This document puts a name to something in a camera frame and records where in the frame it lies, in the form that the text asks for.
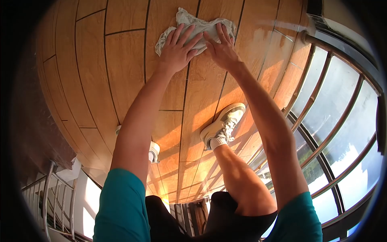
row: shoelace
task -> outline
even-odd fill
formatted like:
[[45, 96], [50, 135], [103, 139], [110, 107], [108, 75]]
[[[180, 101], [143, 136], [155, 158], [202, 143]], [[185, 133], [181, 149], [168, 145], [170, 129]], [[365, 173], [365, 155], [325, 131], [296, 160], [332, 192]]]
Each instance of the shoelace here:
[[235, 138], [231, 136], [231, 132], [233, 131], [236, 123], [234, 123], [231, 118], [228, 118], [224, 123], [224, 127], [219, 131], [216, 136], [225, 138], [227, 142], [234, 141]]

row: hand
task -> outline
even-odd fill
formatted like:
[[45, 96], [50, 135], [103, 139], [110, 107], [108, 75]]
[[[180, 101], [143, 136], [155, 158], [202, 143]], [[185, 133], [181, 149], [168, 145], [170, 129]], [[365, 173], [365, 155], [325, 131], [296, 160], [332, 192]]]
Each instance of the hand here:
[[158, 69], [160, 71], [173, 75], [188, 65], [188, 62], [196, 55], [197, 50], [191, 49], [202, 38], [203, 34], [198, 33], [184, 46], [184, 43], [195, 29], [195, 25], [191, 25], [178, 41], [183, 28], [184, 24], [180, 24], [176, 30], [173, 30], [168, 35], [158, 63]]
[[214, 62], [221, 68], [230, 72], [236, 63], [242, 62], [239, 55], [234, 49], [234, 38], [230, 38], [227, 33], [225, 25], [221, 23], [216, 24], [216, 31], [218, 33], [221, 43], [215, 42], [210, 38], [208, 33], [204, 32], [204, 38], [206, 39], [206, 46], [211, 53]]

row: white sock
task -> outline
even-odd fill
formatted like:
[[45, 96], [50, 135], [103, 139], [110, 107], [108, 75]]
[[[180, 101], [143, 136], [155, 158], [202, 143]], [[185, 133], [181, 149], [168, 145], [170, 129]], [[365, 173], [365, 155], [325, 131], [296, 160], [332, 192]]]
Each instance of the white sock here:
[[150, 162], [153, 161], [153, 157], [154, 157], [154, 156], [153, 156], [153, 153], [152, 153], [152, 152], [149, 152], [149, 153], [148, 153], [148, 159], [149, 159]]
[[210, 147], [212, 150], [214, 150], [216, 147], [218, 147], [221, 144], [227, 144], [227, 141], [225, 138], [212, 138], [212, 139], [210, 139]]

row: wrist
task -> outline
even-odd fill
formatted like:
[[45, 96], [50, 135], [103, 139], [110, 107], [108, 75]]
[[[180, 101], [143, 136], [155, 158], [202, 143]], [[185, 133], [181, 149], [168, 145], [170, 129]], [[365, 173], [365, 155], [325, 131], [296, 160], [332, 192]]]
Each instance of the wrist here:
[[167, 63], [159, 62], [156, 69], [154, 70], [154, 74], [161, 74], [172, 78], [175, 72], [169, 68]]
[[237, 77], [243, 75], [243, 73], [245, 73], [246, 71], [248, 71], [246, 65], [244, 62], [242, 61], [238, 61], [238, 62], [235, 62], [232, 67], [229, 69], [229, 73], [235, 78], [237, 79]]

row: black shorts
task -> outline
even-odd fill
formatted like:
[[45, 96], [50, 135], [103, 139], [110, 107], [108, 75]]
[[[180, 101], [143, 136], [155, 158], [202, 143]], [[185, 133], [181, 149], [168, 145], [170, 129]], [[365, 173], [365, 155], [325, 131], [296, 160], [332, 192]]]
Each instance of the black shorts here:
[[228, 192], [216, 192], [211, 197], [207, 226], [200, 236], [181, 233], [179, 225], [161, 199], [147, 196], [145, 204], [151, 227], [151, 241], [258, 241], [270, 227], [277, 212], [264, 216], [235, 214], [237, 202]]

